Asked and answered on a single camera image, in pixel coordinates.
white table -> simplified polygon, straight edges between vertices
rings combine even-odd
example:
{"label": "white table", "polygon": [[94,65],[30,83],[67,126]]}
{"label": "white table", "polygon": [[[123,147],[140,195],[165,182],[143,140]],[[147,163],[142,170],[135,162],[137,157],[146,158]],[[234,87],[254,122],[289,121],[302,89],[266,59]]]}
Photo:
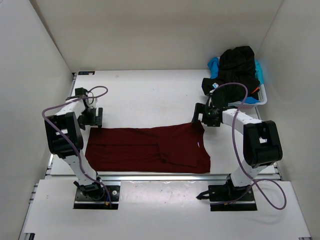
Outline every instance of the white table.
{"label": "white table", "polygon": [[[206,181],[122,181],[118,210],[73,209],[72,179],[41,180],[25,233],[34,240],[298,240],[310,237],[290,182],[279,182],[287,207],[273,209],[254,188],[257,211],[210,212],[197,200]],[[283,197],[274,184],[261,188],[276,206]]]}
{"label": "white table", "polygon": [[[95,75],[78,76],[75,88],[89,90],[97,85],[109,88],[109,93],[97,104],[103,107],[104,128],[152,128],[190,122],[195,103],[206,101],[201,89],[204,77],[209,77],[209,71],[96,71]],[[100,93],[102,90],[94,91],[95,95]],[[246,113],[257,118],[254,109]],[[89,131],[82,134],[85,149]],[[238,133],[236,142],[241,152],[242,136]],[[172,181],[161,181],[159,173],[100,172],[105,181],[112,180],[109,175],[122,177],[119,180],[134,175],[145,175],[143,180],[147,180],[158,175],[158,181],[121,181],[118,210],[73,209],[76,178],[69,166],[56,158],[50,175],[38,185],[24,233],[34,233],[34,240],[298,240],[310,237],[290,182],[278,181],[287,196],[287,207],[282,211],[273,209],[254,187],[257,211],[210,212],[209,202],[197,200],[196,196],[206,191],[208,184],[223,184],[226,176],[222,175],[233,172],[238,164],[229,126],[205,126],[204,145],[211,157],[213,182],[196,180],[192,174],[178,181],[179,174],[172,173]],[[271,166],[263,177],[277,175],[274,172]],[[276,206],[282,206],[283,197],[275,185],[261,182],[260,186]]]}
{"label": "white table", "polygon": [[[193,117],[195,104],[205,103],[207,97],[201,88],[203,78],[209,78],[209,70],[128,70],[96,71],[94,75],[78,75],[73,88],[106,86],[107,95],[98,99],[97,107],[103,108],[103,128],[152,128],[189,123]],[[94,95],[104,89],[93,90]],[[256,110],[245,109],[253,118],[258,118]],[[230,174],[237,167],[233,151],[231,127],[204,126],[204,146],[211,157],[211,174]],[[82,131],[84,151],[89,130]],[[236,132],[237,148],[243,157],[243,136]],[[274,174],[273,166],[262,174]],[[67,163],[54,158],[51,176],[73,176]],[[153,172],[99,172],[107,175],[159,175]]]}

white wall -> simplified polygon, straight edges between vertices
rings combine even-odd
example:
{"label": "white wall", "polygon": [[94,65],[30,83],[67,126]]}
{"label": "white wall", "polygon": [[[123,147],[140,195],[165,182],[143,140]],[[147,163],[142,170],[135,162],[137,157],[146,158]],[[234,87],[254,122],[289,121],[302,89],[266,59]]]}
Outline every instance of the white wall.
{"label": "white wall", "polygon": [[284,0],[258,52],[277,124],[280,170],[292,181],[313,239],[320,239],[320,1]]}
{"label": "white wall", "polygon": [[19,237],[49,160],[42,109],[62,103],[72,74],[28,0],[0,0],[0,239]]}
{"label": "white wall", "polygon": [[31,0],[74,72],[207,69],[258,51],[282,0]]}

laundry basket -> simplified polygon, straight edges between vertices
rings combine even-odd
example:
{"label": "laundry basket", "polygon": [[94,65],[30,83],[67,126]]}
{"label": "laundry basket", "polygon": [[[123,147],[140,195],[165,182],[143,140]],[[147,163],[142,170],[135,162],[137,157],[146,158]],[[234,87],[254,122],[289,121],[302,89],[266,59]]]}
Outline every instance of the laundry basket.
{"label": "laundry basket", "polygon": [[[260,102],[256,102],[253,104],[249,104],[249,103],[244,103],[242,108],[243,109],[252,109],[255,108],[258,105],[263,105],[267,103],[267,94],[266,94],[266,89],[265,89],[265,85],[261,84],[259,86],[260,91],[258,91],[258,98]],[[228,105],[229,106],[239,106],[241,104],[241,101],[236,101],[236,102],[231,102]]]}

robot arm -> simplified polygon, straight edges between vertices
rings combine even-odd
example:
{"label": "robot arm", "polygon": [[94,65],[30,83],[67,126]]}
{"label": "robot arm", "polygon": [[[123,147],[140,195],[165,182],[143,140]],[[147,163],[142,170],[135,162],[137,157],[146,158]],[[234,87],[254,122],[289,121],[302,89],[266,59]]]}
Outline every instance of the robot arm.
{"label": "robot arm", "polygon": [[[206,104],[195,105],[192,123],[198,121],[202,114],[201,122],[209,127],[219,127],[221,123],[232,126],[235,113],[234,106],[217,103],[218,98],[210,94]],[[252,118],[243,112],[238,112],[234,128],[243,135],[244,160],[241,165],[249,178],[239,166],[229,174],[224,185],[213,186],[209,191],[202,192],[198,199],[219,199],[217,202],[227,202],[237,199],[246,192],[248,186],[267,166],[282,159],[283,153],[276,124],[273,121],[261,121]]]}
{"label": "robot arm", "polygon": [[[88,97],[88,93],[84,88],[77,88],[75,89],[75,96],[67,98],[66,102],[76,98]],[[97,172],[89,165],[83,153],[84,141],[81,129],[85,130],[87,125],[102,127],[103,109],[99,108],[97,111],[96,101],[96,99],[74,101],[64,106],[58,113],[48,116],[48,119],[76,146],[80,153],[81,163],[70,144],[46,121],[44,122],[50,152],[58,155],[59,158],[69,164],[78,178],[78,182],[75,181],[74,184],[83,195],[93,199],[98,199],[99,196],[103,195],[104,190],[100,184],[90,181],[87,177],[99,181]]]}

dark red shirt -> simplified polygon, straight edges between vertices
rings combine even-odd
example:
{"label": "dark red shirt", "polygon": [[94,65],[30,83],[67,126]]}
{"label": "dark red shirt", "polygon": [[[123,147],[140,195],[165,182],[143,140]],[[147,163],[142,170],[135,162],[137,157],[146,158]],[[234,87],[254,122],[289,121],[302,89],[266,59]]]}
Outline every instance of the dark red shirt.
{"label": "dark red shirt", "polygon": [[208,173],[200,121],[153,128],[91,128],[85,151],[96,171]]}

